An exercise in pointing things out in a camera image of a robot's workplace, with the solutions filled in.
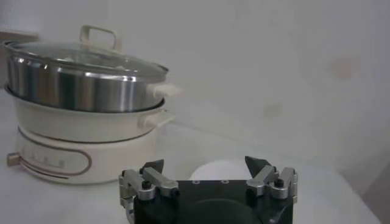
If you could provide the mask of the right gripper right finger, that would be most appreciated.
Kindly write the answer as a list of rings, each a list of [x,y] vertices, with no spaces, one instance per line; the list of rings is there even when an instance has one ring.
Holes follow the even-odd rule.
[[[245,163],[252,177],[246,181],[246,185],[257,197],[263,196],[268,190],[276,200],[290,198],[297,201],[298,173],[294,168],[284,167],[279,172],[267,160],[251,156],[245,156]]]

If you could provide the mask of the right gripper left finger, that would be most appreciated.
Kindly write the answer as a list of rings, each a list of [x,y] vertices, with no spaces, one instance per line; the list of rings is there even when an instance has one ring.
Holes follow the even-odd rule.
[[[162,174],[164,160],[146,163],[139,170],[123,170],[118,178],[120,205],[129,212],[133,211],[134,201],[152,201],[157,196],[177,198],[179,182]]]

